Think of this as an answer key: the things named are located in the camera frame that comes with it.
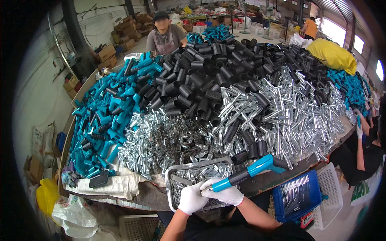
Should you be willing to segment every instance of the gray floor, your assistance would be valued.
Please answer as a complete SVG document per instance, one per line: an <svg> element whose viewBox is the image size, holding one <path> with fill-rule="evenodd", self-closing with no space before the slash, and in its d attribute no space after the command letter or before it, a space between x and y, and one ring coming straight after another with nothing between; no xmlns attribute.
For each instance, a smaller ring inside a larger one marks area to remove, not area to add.
<svg viewBox="0 0 386 241"><path fill-rule="evenodd" d="M258 42L266 42L266 43L280 43L278 39L274 40L267 40L261 37L258 37L256 35L245 35L238 33L237 30L234 31L234 36L236 36L236 39L241 41L242 39L249 39L252 38L257 39ZM117 65L124 63L124 56L130 53L134 52L145 52L146 51L146 41L147 36L141 38L134 48L132 48L130 51L125 52L124 54L120 54L120 56L117 58L118 63ZM340 185L340 188L342 190L342 196L343 196L343 208L338 213L336 218L332 221L332 223L325 229L325 230L317 230L317 229L310 229L308 230L308 233L310 233L316 241L344 241L347 240L350 235L353 233L354 229L356 228L356 220L358 217L358 214L360 210L363 208L364 205L359 205L352 207L350 206L351 202L351 196L352 192L354 190L354 187L351 188L351 190L348 190L349 185L343 181Z"/></svg>

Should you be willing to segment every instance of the yellow bag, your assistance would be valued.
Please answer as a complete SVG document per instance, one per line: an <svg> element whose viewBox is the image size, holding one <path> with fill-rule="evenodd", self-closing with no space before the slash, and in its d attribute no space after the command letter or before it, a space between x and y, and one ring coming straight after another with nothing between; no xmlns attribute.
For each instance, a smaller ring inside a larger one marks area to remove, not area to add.
<svg viewBox="0 0 386 241"><path fill-rule="evenodd" d="M190 8L188 6L184 7L184 12L186 12L186 14L192 14L192 10L190 10Z"/></svg>
<svg viewBox="0 0 386 241"><path fill-rule="evenodd" d="M49 178L40 180L40 187L36 190L36 200L41 211L51 217L56 200L59 198L58 186Z"/></svg>
<svg viewBox="0 0 386 241"><path fill-rule="evenodd" d="M317 39L307 47L307 50L331 69L344 69L351 75L357 70L354 56L334 42Z"/></svg>

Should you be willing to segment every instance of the worker's hand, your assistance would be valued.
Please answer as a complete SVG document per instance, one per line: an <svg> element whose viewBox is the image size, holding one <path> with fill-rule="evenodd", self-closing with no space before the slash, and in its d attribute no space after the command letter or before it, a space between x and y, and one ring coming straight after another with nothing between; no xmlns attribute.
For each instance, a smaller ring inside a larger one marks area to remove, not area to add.
<svg viewBox="0 0 386 241"><path fill-rule="evenodd" d="M209 198L203 197L200 194L200 187L204 182L199 182L195 185L184 187L181 191L181 201L178 209L192 215L192 213L200 210L207 204Z"/></svg>
<svg viewBox="0 0 386 241"><path fill-rule="evenodd" d="M358 123L357 123L357 136L358 136L358 139L362 139L362 136L363 136L362 125L361 125L361 127L359 128Z"/></svg>
<svg viewBox="0 0 386 241"><path fill-rule="evenodd" d="M214 177L210 180L207 180L204 184L202 184L200 189L204 190L205 188L209 187L210 185L216 182L221 181L222 179L223 178L220 178L220 177ZM215 199L218 199L219 201L222 201L224 203L229 203L234 206L238 206L240 203L242 203L242 200L244 198L244 194L242 194L235 186L231 186L220 192L202 191L201 195L204 197L215 198Z"/></svg>
<svg viewBox="0 0 386 241"><path fill-rule="evenodd" d="M360 117L362 117L362 113L358 109L354 109L352 112L355 116L359 115Z"/></svg>

